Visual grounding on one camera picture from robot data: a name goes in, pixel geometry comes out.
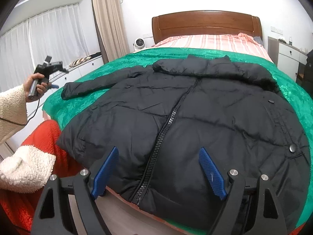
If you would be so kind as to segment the person left hand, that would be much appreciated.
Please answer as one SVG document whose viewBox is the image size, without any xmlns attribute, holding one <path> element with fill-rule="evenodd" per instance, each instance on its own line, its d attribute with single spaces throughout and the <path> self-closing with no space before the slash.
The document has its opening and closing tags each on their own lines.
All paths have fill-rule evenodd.
<svg viewBox="0 0 313 235">
<path fill-rule="evenodd" d="M 38 94 L 33 97 L 32 99 L 29 98 L 29 93 L 30 90 L 32 88 L 32 85 L 34 82 L 39 82 L 40 79 L 43 79 L 44 75 L 40 74 L 40 73 L 35 73 L 30 75 L 27 80 L 23 83 L 23 87 L 24 87 L 24 92 L 25 92 L 25 101 L 26 102 L 34 102 L 39 100 L 47 91 L 48 89 L 51 87 L 51 83 L 46 83 L 46 82 L 40 82 L 40 84 L 36 85 L 36 89 Z"/>
</svg>

